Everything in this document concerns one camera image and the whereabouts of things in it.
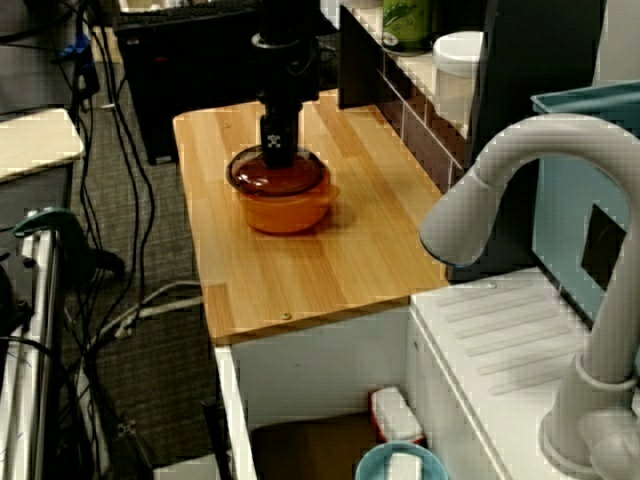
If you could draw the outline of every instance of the wooden board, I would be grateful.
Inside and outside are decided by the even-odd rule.
[[[335,204],[302,233],[250,228],[225,168],[258,142],[263,111],[256,102],[174,120],[214,344],[353,318],[446,285],[418,237],[437,187],[375,107],[340,111],[335,91],[305,104],[300,118],[300,144],[341,189]]]
[[[80,158],[84,145],[62,108],[0,123],[0,183]]]

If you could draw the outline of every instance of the wooden countertop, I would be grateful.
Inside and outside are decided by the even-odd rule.
[[[418,225],[441,197],[375,107],[340,111],[336,92],[301,112],[300,144],[341,193],[294,235],[253,230],[225,168],[258,142],[264,107],[180,115],[174,129],[212,342],[228,345],[407,304],[446,286]]]

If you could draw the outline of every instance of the white lid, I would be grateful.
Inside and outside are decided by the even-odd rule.
[[[456,77],[471,78],[480,62],[482,32],[456,32],[436,40],[433,63]]]

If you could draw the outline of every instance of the wall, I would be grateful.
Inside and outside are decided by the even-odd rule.
[[[340,15],[338,14],[340,2],[338,0],[320,0],[320,9],[336,28],[340,28]]]
[[[638,0],[608,0],[594,85],[640,79],[638,19]]]

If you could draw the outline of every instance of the orange pot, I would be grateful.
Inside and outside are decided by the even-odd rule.
[[[286,197],[260,197],[238,192],[245,220],[268,233],[293,233],[309,228],[325,216],[340,189],[329,183],[329,171],[313,189]]]

